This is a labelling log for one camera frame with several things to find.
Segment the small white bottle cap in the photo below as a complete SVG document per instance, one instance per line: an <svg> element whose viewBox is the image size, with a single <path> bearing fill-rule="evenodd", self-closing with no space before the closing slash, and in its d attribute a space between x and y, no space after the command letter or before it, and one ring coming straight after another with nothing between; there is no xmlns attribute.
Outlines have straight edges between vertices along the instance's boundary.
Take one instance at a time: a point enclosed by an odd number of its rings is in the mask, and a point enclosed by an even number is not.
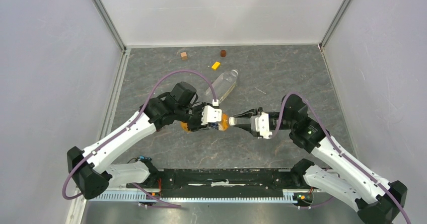
<svg viewBox="0 0 427 224"><path fill-rule="evenodd" d="M230 126L235 126L235 125L237 124L237 120L236 120L236 118L235 118L235 117L229 117L229 118L228 118L228 124L229 124Z"/></svg>

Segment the orange tea bottle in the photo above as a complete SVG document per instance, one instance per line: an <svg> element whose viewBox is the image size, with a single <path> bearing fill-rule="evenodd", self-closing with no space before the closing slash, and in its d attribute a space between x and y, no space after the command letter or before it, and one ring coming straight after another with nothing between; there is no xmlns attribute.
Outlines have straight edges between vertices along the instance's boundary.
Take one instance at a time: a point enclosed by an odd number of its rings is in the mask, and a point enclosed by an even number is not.
<svg viewBox="0 0 427 224"><path fill-rule="evenodd" d="M209 130L209 129L213 129L213 130L218 130L218 131L226 131L230 125L229 125L229 116L226 114L222 114L222 119L220 122L216 122L216 123L208 123L207 125L201 126L201 127L193 127L190 128L188 123L184 123L181 122L180 123L182 129L186 132L196 132L199 130Z"/></svg>

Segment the clear plastic bottle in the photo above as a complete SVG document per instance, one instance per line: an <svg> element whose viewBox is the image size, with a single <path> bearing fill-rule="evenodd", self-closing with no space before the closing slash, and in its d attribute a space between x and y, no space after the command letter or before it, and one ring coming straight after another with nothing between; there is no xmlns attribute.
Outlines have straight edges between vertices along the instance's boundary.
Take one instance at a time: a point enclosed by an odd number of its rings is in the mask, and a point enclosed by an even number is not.
<svg viewBox="0 0 427 224"><path fill-rule="evenodd" d="M222 73L213 83L215 94L221 103L234 89L238 78L238 71L233 69Z"/></svg>

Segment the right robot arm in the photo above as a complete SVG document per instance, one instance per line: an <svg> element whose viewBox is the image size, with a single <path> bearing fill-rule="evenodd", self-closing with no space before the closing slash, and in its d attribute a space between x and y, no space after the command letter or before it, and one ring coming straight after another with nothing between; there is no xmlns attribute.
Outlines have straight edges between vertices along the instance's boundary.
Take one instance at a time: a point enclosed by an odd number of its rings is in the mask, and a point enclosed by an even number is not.
<svg viewBox="0 0 427 224"><path fill-rule="evenodd" d="M302 159L292 168L294 186L308 185L330 194L351 207L364 223L392 223L399 214L410 223L404 210L407 187L400 181L381 177L350 154L301 94L285 95L278 112L255 108L230 117L229 124L263 139L272 139L280 130L288 130L296 146L333 170L329 173Z"/></svg>

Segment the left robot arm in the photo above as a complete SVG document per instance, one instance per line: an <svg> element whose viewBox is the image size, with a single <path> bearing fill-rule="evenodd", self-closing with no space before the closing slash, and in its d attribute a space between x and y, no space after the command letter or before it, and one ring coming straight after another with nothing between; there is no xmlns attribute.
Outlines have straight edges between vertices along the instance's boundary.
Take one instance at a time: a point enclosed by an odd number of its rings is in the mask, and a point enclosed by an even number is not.
<svg viewBox="0 0 427 224"><path fill-rule="evenodd" d="M197 102L196 89L179 82L169 92L150 97L120 127L96 143L80 149L70 148L67 153L68 177L62 194L65 199L66 187L73 180L80 193L90 200L101 195L110 185L139 184L153 187L158 182L156 169L146 161L115 165L113 162L140 140L150 136L166 125L180 121L188 131L209 128L221 121L222 112L215 92L209 102Z"/></svg>

